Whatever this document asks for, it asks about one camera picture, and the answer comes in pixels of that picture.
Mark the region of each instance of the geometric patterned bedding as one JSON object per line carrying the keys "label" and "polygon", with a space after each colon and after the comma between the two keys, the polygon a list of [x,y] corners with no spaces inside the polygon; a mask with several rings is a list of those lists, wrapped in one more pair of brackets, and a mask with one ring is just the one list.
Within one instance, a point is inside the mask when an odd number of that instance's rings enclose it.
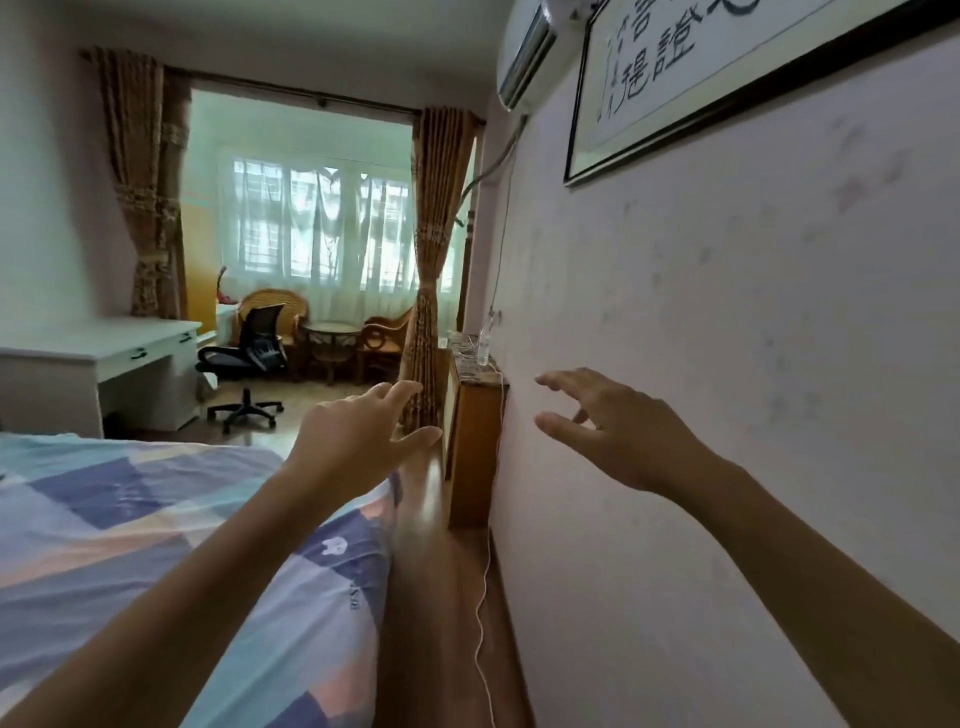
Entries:
{"label": "geometric patterned bedding", "polygon": [[[0,715],[280,462],[261,448],[0,434]],[[184,726],[372,723],[397,499],[385,480],[286,561]]]}

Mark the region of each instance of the hand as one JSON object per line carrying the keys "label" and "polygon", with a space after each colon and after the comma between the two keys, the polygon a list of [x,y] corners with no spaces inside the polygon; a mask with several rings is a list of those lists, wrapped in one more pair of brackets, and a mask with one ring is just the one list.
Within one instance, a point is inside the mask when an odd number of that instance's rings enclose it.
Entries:
{"label": "hand", "polygon": [[307,412],[283,470],[309,489],[335,489],[348,502],[368,493],[442,431],[422,427],[395,440],[406,403],[422,389],[415,381],[383,382],[359,397],[323,402]]}
{"label": "hand", "polygon": [[[726,464],[697,439],[677,413],[625,384],[594,372],[547,372],[537,377],[580,403],[572,420],[540,412],[534,422],[554,440],[586,457],[624,485],[677,499]],[[590,420],[595,429],[585,427]]]}

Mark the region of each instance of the sheer curtain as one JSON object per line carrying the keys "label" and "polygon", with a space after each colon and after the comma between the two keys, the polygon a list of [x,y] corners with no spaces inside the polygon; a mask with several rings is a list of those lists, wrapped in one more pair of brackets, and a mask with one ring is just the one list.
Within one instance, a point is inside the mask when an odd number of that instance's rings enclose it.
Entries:
{"label": "sheer curtain", "polygon": [[[309,301],[311,320],[353,324],[413,305],[419,280],[409,169],[229,151],[218,167],[225,292],[240,299],[257,288],[286,288]],[[455,226],[439,281],[440,332],[456,327],[465,240]]]}

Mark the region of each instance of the person's left hand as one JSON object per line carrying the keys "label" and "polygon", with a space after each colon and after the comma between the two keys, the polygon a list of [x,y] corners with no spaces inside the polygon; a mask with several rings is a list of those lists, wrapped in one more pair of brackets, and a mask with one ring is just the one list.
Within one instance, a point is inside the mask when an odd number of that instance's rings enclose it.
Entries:
{"label": "person's left hand", "polygon": [[307,489],[333,489],[344,502],[368,493],[443,434],[422,427],[394,439],[403,407],[421,389],[415,381],[383,382],[359,397],[316,405],[303,418],[282,470]]}

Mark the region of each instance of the ceiling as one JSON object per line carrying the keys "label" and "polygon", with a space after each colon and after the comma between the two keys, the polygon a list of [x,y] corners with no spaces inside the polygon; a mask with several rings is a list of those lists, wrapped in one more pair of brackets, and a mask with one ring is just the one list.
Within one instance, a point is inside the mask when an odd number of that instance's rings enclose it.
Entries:
{"label": "ceiling", "polygon": [[513,0],[74,0],[191,33],[309,43],[327,55],[492,82]]}

